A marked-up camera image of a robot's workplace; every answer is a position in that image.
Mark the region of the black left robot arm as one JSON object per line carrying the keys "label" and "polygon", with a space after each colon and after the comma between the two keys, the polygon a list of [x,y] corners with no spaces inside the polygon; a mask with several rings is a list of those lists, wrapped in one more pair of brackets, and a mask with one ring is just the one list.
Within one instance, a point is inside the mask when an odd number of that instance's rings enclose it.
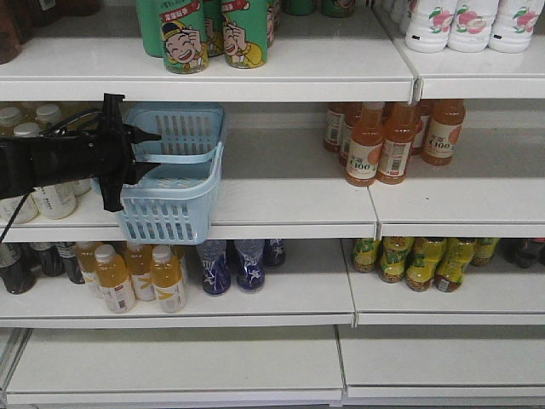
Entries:
{"label": "black left robot arm", "polygon": [[154,163],[136,160],[133,145],[160,135],[125,124],[123,95],[105,94],[100,109],[90,108],[49,126],[35,137],[1,139],[1,197],[18,197],[69,181],[97,178],[104,209],[123,209],[123,185],[135,185]]}

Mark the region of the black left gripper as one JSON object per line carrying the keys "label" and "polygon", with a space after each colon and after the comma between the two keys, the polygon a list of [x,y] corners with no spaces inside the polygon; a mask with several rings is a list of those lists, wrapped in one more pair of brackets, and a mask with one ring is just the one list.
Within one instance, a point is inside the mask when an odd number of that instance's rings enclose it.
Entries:
{"label": "black left gripper", "polygon": [[88,108],[77,114],[84,123],[77,130],[89,133],[90,177],[99,179],[104,209],[123,209],[121,191],[124,184],[135,185],[153,170],[155,164],[134,164],[132,143],[161,141],[162,136],[123,122],[121,103],[125,95],[104,94],[102,107]]}

